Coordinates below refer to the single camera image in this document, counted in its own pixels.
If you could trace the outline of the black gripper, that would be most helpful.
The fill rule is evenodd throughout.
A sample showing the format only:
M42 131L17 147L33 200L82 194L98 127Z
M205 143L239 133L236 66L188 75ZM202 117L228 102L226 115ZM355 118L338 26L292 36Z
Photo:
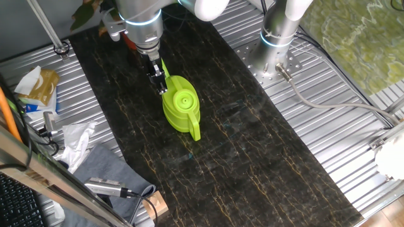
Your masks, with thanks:
M165 71L162 67L162 60L160 57L152 59L146 55L146 74L152 83L157 83L157 90L159 95L167 92L167 84L165 82Z

